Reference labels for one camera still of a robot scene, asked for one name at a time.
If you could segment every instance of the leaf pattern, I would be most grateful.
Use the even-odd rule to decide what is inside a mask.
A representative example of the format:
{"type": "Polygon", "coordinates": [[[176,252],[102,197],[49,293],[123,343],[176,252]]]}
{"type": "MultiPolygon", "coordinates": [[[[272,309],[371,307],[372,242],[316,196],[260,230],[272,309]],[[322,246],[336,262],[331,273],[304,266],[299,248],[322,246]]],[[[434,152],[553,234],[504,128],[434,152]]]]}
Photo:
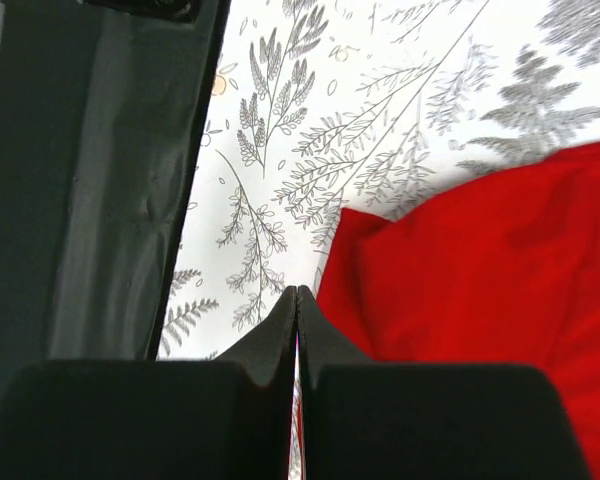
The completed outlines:
{"type": "MultiPolygon", "coordinates": [[[[499,92],[507,103],[481,118],[516,130],[516,136],[477,137],[469,141],[494,151],[509,167],[537,162],[551,151],[568,146],[579,130],[600,119],[600,107],[557,110],[558,104],[572,95],[580,83],[553,85],[563,68],[547,65],[547,58],[529,45],[520,50],[516,64],[515,83],[499,92]]],[[[462,162],[458,166],[475,168],[474,164],[462,162]]]]}
{"type": "Polygon", "coordinates": [[[600,139],[600,0],[506,6],[233,3],[161,358],[224,351],[287,283],[317,293],[343,207],[398,219],[600,139]]]}
{"type": "Polygon", "coordinates": [[[545,42],[578,57],[579,67],[600,63],[600,0],[551,0],[538,26],[548,30],[545,42]]]}

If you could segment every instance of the red cloth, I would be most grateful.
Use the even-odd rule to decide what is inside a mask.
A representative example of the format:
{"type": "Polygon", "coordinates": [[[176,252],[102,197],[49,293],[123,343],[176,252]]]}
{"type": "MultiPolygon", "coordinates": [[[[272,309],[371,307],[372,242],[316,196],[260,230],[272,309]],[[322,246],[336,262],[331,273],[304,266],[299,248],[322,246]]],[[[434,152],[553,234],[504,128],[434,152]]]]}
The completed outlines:
{"type": "Polygon", "coordinates": [[[600,480],[600,143],[477,179],[395,223],[343,210],[318,304],[380,361],[540,368],[600,480]]]}

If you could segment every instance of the botanical print fabric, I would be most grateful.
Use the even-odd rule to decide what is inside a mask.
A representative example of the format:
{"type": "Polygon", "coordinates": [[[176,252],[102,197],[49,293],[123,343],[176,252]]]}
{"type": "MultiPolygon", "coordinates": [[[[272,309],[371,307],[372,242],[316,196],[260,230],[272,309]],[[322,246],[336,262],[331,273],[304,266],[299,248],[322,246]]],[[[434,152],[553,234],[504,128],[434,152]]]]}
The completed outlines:
{"type": "Polygon", "coordinates": [[[316,289],[343,206],[399,218],[600,140],[600,0],[234,0],[212,95],[162,359],[316,289]]]}

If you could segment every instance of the folded fabric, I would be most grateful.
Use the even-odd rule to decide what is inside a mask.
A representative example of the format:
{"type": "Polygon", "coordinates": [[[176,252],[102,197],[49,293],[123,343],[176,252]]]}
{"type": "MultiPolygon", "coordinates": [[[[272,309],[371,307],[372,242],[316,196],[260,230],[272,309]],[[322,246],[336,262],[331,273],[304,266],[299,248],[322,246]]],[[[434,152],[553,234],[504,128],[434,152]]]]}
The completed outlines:
{"type": "Polygon", "coordinates": [[[600,480],[600,143],[469,182],[395,223],[343,210],[318,303],[379,361],[540,368],[600,480]]]}

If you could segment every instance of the fern print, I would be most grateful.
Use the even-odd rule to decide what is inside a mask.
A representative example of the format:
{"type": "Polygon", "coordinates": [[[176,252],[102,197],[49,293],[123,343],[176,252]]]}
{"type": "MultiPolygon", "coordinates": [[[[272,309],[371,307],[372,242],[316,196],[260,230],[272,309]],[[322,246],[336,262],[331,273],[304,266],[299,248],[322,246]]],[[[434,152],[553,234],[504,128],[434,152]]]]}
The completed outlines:
{"type": "MultiPolygon", "coordinates": [[[[286,204],[297,224],[312,229],[313,245],[321,248],[333,240],[340,210],[349,200],[347,189],[355,188],[368,206],[389,205],[389,216],[407,211],[430,193],[428,177],[435,172],[424,165],[428,147],[422,98],[489,2],[482,3],[442,58],[364,75],[358,91],[373,100],[366,100],[359,112],[322,118],[322,126],[302,133],[294,152],[305,159],[296,163],[291,181],[283,182],[274,200],[286,204]],[[400,101],[404,95],[399,94],[411,85],[418,85],[413,95],[400,101]],[[403,134],[397,131],[401,125],[407,125],[403,134]]],[[[478,58],[486,55],[483,47],[471,48],[470,72],[476,73],[470,85],[477,88],[489,69],[483,66],[487,57],[478,58]]]]}
{"type": "MultiPolygon", "coordinates": [[[[469,143],[486,147],[501,158],[493,168],[515,167],[537,162],[552,150],[569,145],[577,131],[600,119],[600,107],[557,110],[557,105],[573,94],[579,82],[552,85],[562,67],[547,66],[547,59],[528,45],[517,58],[516,82],[500,89],[505,106],[491,110],[481,120],[491,120],[502,128],[515,130],[513,137],[478,137],[469,143]]],[[[458,164],[468,170],[483,170],[485,165],[458,164]]]]}
{"type": "Polygon", "coordinates": [[[283,0],[282,10],[291,29],[285,45],[278,40],[278,28],[258,45],[249,47],[249,65],[255,92],[240,102],[241,129],[237,132],[242,161],[258,164],[266,175],[267,152],[276,131],[291,135],[307,115],[302,106],[315,83],[306,55],[321,41],[328,20],[317,0],[283,0]]]}
{"type": "Polygon", "coordinates": [[[600,62],[600,0],[551,0],[551,11],[538,26],[548,30],[544,41],[578,57],[579,67],[600,62]]]}
{"type": "Polygon", "coordinates": [[[491,47],[474,44],[469,39],[467,59],[463,68],[457,72],[445,72],[434,83],[437,92],[429,98],[427,114],[429,128],[436,129],[439,135],[451,132],[453,124],[460,122],[460,115],[466,110],[463,102],[469,93],[478,93],[488,87],[487,80],[493,76],[492,64],[495,59],[489,54],[491,47]]]}
{"type": "Polygon", "coordinates": [[[284,290],[284,274],[273,271],[269,259],[273,253],[287,249],[282,222],[274,222],[274,213],[267,205],[255,208],[251,205],[247,192],[233,165],[221,152],[217,152],[231,169],[238,186],[231,196],[233,213],[231,221],[222,230],[222,238],[217,240],[220,247],[237,243],[246,230],[246,252],[242,271],[227,278],[227,285],[235,293],[245,293],[245,287],[257,285],[257,292],[248,295],[249,301],[240,306],[233,316],[233,327],[241,331],[246,325],[254,326],[262,320],[267,306],[263,295],[268,290],[279,295],[284,290]]]}
{"type": "Polygon", "coordinates": [[[188,269],[188,270],[176,270],[173,272],[173,279],[171,280],[171,288],[169,289],[169,297],[173,298],[176,293],[185,287],[196,277],[202,275],[199,270],[188,269]]]}
{"type": "Polygon", "coordinates": [[[422,25],[444,3],[444,0],[429,0],[426,3],[412,5],[409,8],[398,8],[391,14],[386,15],[382,21],[405,27],[405,31],[396,37],[391,43],[402,43],[409,35],[417,32],[422,25]]]}
{"type": "Polygon", "coordinates": [[[218,356],[218,351],[214,350],[209,355],[207,355],[206,357],[202,358],[202,361],[209,362],[211,360],[215,360],[217,356],[218,356]]]}
{"type": "Polygon", "coordinates": [[[219,307],[216,300],[203,299],[191,303],[186,302],[175,308],[169,308],[167,317],[162,327],[162,337],[160,338],[161,357],[171,355],[173,344],[182,346],[184,338],[191,335],[192,329],[197,321],[202,318],[202,314],[219,307]]]}
{"type": "Polygon", "coordinates": [[[499,172],[504,168],[501,165],[494,165],[491,162],[483,160],[462,160],[456,163],[456,166],[470,172],[474,177],[484,177],[485,175],[499,172]]]}

